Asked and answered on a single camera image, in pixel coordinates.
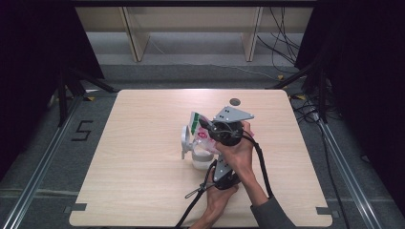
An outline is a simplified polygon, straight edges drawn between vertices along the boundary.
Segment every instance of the table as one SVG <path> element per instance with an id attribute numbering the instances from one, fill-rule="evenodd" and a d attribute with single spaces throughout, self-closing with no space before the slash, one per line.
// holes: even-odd
<path id="1" fill-rule="evenodd" d="M 202 183 L 191 155 L 181 160 L 181 128 L 191 112 L 216 115 L 231 98 L 249 120 L 264 152 L 272 191 L 297 226 L 330 226 L 328 207 L 311 164 L 288 97 L 279 90 L 123 90 L 118 96 L 77 197 L 84 211 L 72 211 L 74 226 L 174 226 Z M 265 188 L 259 160 L 255 174 Z M 253 227 L 257 223 L 243 185 L 229 201 L 217 227 Z M 183 226 L 206 207 L 206 195 Z"/>

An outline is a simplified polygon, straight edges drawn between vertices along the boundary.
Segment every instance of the hand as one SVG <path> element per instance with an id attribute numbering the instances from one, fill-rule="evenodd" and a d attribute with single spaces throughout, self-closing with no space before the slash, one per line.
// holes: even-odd
<path id="1" fill-rule="evenodd" d="M 244 126 L 244 135 L 250 137 L 252 132 L 250 131 L 250 123 L 242 121 Z M 216 142 L 215 147 L 220 151 L 225 158 L 226 163 L 232 167 L 242 183 L 250 176 L 253 175 L 252 169 L 252 151 L 253 143 L 249 140 L 242 138 L 235 146 L 224 146 L 221 142 Z"/>
<path id="2" fill-rule="evenodd" d="M 210 171 L 208 183 L 212 183 L 212 177 L 214 170 Z M 211 226 L 220 218 L 224 213 L 226 204 L 228 203 L 230 197 L 235 194 L 239 189 L 239 186 L 235 184 L 234 186 L 219 190 L 215 186 L 212 186 L 206 190 L 207 194 L 207 206 L 202 217 L 197 220 L 190 229 L 203 229 L 211 228 Z"/>

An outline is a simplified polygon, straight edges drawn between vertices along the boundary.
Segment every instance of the person's left hand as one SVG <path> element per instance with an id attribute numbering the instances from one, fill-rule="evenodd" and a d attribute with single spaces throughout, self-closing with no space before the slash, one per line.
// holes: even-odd
<path id="1" fill-rule="evenodd" d="M 208 177 L 208 183 L 212 183 L 213 174 L 214 170 L 211 170 Z M 224 209 L 230 197 L 232 197 L 238 189 L 238 184 L 225 190 L 219 190 L 215 186 L 208 188 L 206 190 L 207 206 L 205 212 L 202 217 L 190 227 L 190 229 L 211 228 L 211 226 L 224 213 Z"/>

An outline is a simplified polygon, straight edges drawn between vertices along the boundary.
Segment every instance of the gray floor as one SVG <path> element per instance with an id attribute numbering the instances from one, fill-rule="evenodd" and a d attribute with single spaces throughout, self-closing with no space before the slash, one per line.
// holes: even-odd
<path id="1" fill-rule="evenodd" d="M 254 61 L 245 62 L 242 43 L 237 33 L 153 33 L 140 63 L 133 62 L 124 33 L 89 33 L 89 37 L 106 76 L 104 81 L 118 89 L 262 89 L 276 84 L 278 75 L 289 76 L 289 73 L 280 70 L 296 71 L 279 55 L 274 55 L 274 63 L 280 70 L 272 67 L 271 51 L 260 43 L 256 46 Z M 268 41 L 268 44 L 274 42 L 268 34 L 261 34 L 261 37 Z M 291 34 L 290 38 L 299 43 L 302 34 Z M 278 49 L 286 51 L 283 46 Z M 299 93 L 303 80 L 295 82 L 285 90 L 289 94 Z M 86 82 L 83 84 L 86 89 L 97 89 Z M 113 94 L 104 92 L 94 92 L 88 96 L 92 99 L 85 99 L 80 103 L 19 228 L 73 228 L 69 224 L 67 207 L 75 203 L 115 101 Z M 305 100 L 292 99 L 296 108 L 304 103 Z M 338 116 L 335 112 L 330 112 L 330 115 Z M 83 124 L 83 128 L 91 131 L 88 140 L 72 141 L 73 138 L 84 137 L 84 134 L 76 132 L 82 120 L 93 121 Z M 363 153 L 344 120 L 329 118 L 329 121 L 333 135 L 372 204 L 382 228 L 405 228 L 403 216 L 373 166 L 360 158 Z M 57 103 L 54 103 L 38 125 L 36 135 L 26 146 L 27 150 L 18 157 L 0 183 L 0 224 L 4 223 L 10 209 L 29 182 L 37 163 L 52 140 L 57 123 L 58 107 Z M 340 215 L 339 218 L 333 219 L 330 228 L 345 228 L 343 212 L 351 228 L 367 228 L 331 158 L 332 177 L 344 208 L 342 210 L 339 207 L 327 173 L 327 161 L 319 128 L 316 124 L 305 121 L 300 122 L 300 128 L 328 205 Z"/>

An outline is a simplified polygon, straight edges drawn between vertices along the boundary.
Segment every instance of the floor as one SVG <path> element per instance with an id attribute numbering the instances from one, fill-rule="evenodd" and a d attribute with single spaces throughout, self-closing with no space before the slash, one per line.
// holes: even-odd
<path id="1" fill-rule="evenodd" d="M 275 38 L 271 34 L 259 35 L 271 47 L 273 46 Z M 106 75 L 105 81 L 118 88 L 176 88 L 197 85 L 191 82 L 187 86 L 181 86 L 179 81 L 164 84 L 164 80 L 168 81 L 169 78 L 161 75 L 156 76 L 161 83 L 160 81 L 151 83 L 150 79 L 142 79 L 140 84 L 134 85 L 136 81 L 134 77 L 137 75 L 133 75 L 133 72 L 137 71 L 150 73 L 151 77 L 156 73 L 166 73 L 182 80 L 185 77 L 196 77 L 200 79 L 198 87 L 207 88 L 263 88 L 265 81 L 277 82 L 279 77 L 287 77 L 297 71 L 283 56 L 273 53 L 260 41 L 256 45 L 253 61 L 246 62 L 241 38 L 237 33 L 152 33 L 146 54 L 138 63 L 133 61 L 125 33 L 90 32 L 88 36 Z M 299 44 L 302 34 L 289 34 L 288 37 Z M 288 54 L 285 44 L 278 42 L 275 47 L 293 58 L 293 54 Z M 220 84 L 205 82 L 209 79 L 215 80 L 219 77 L 217 74 L 229 81 L 223 80 Z M 245 74 L 250 75 L 250 80 L 245 79 Z M 232 82 L 232 77 L 241 80 L 235 83 Z M 303 80 L 305 79 L 297 81 L 285 90 L 289 94 L 300 93 L 299 86 Z M 96 90 L 93 85 L 86 83 L 84 85 L 88 90 Z M 70 208 L 75 203 L 114 101 L 114 95 L 95 92 L 79 102 L 72 124 L 66 127 L 66 134 L 61 136 L 59 145 L 55 147 L 57 150 L 51 156 L 46 173 L 39 179 L 27 211 L 21 213 L 24 217 L 17 223 L 19 228 L 73 228 L 69 224 Z M 291 100 L 292 106 L 297 108 L 297 118 L 302 117 L 301 113 L 310 114 L 310 111 L 303 107 L 308 105 L 306 102 L 308 101 L 300 97 Z M 331 129 L 340 151 L 343 152 L 352 174 L 356 177 L 358 186 L 376 214 L 379 226 L 374 228 L 405 228 L 405 219 L 385 190 L 373 166 L 361 157 L 363 153 L 338 111 L 330 111 L 329 115 L 328 128 Z M 84 127 L 89 125 L 88 128 L 91 128 L 89 139 L 73 142 L 73 138 L 83 137 L 83 134 L 76 132 L 77 125 L 83 120 L 93 121 L 92 124 L 83 124 Z M 26 146 L 27 151 L 19 156 L 0 183 L 0 224 L 6 223 L 7 215 L 30 183 L 44 152 L 49 151 L 49 144 L 57 132 L 57 123 L 58 107 L 57 103 L 54 103 L 38 125 L 37 135 L 34 135 L 31 143 Z M 331 210 L 337 215 L 330 228 L 348 228 L 347 223 L 351 228 L 372 228 L 361 216 L 356 197 L 352 195 L 351 188 L 348 187 L 334 157 L 325 158 L 319 127 L 304 120 L 300 122 L 300 128 L 325 198 Z M 333 182 L 327 173 L 328 167 L 331 168 Z"/>

